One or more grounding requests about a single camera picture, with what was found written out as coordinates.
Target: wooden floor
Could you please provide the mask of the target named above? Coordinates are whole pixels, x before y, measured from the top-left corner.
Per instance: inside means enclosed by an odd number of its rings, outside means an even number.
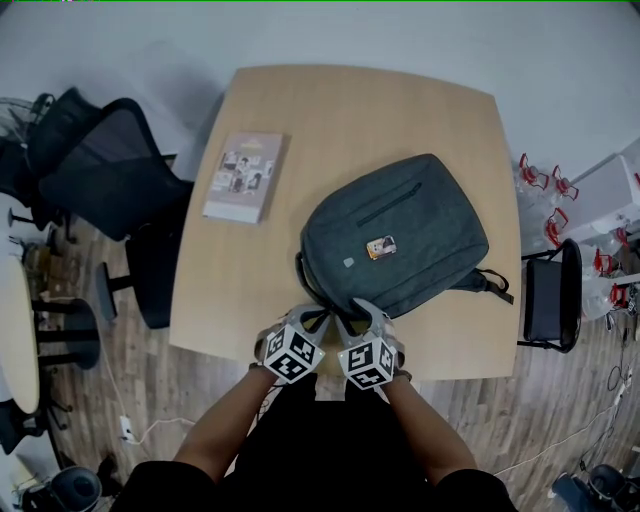
[[[57,271],[61,275],[56,276],[68,284],[59,286],[52,295],[80,296],[96,306],[94,269],[106,261],[112,276],[126,274],[124,246],[82,221],[76,222],[74,231],[80,242],[61,246],[64,265]],[[172,458],[189,427],[181,423],[159,425],[142,446],[121,441],[122,410],[104,356],[138,438],[157,419],[198,419],[246,368],[170,347],[168,330],[149,331],[145,327],[132,290],[118,292],[116,297],[116,321],[107,324],[99,319],[104,347],[99,365],[86,372],[73,365],[62,366],[54,376],[54,396],[74,407],[67,417],[70,428],[57,432],[55,439],[60,449],[89,468],[95,469],[107,452],[115,453],[120,477],[126,480],[139,462]],[[631,342],[624,353],[624,366],[640,352],[638,345]],[[619,358],[619,336],[607,333],[603,322],[594,322],[583,325],[578,345],[568,355],[519,348],[512,377],[423,382],[419,389],[466,440],[480,467],[496,473],[565,439],[609,407],[614,392],[607,391],[607,376]],[[635,367],[640,369],[637,359]],[[340,399],[342,386],[339,379],[323,379],[318,396]],[[623,399],[615,430],[598,462],[621,467],[634,441],[638,444],[637,388]],[[605,430],[611,412],[537,460],[499,475],[520,510],[562,510],[547,498],[547,490],[560,472],[579,471],[581,453]]]

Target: black shirt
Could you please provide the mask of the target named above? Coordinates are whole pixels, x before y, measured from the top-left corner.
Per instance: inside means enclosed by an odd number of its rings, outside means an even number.
[[[179,462],[133,471],[112,510],[357,508],[513,511],[504,484],[477,470],[425,480],[391,408],[347,385],[346,401],[316,402],[315,378],[283,389],[219,485]]]

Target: gray backpack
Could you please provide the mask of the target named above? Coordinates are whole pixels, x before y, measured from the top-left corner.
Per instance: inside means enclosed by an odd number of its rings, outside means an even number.
[[[347,317],[358,317],[355,297],[396,318],[448,289],[489,291],[513,304],[504,277],[475,268],[489,242],[434,155],[395,162],[337,190],[314,210],[300,238],[300,283],[316,302]]]

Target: book cover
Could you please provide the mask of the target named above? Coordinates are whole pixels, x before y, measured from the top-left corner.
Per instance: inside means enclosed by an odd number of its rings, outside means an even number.
[[[231,134],[213,175],[203,215],[258,223],[275,181],[281,146],[281,134]]]

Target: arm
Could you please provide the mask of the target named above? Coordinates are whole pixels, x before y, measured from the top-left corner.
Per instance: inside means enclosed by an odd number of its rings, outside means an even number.
[[[465,442],[406,377],[398,376],[382,389],[418,463],[433,485],[459,469],[477,469]]]
[[[219,483],[240,450],[277,377],[253,368],[193,426],[174,460],[203,470]]]

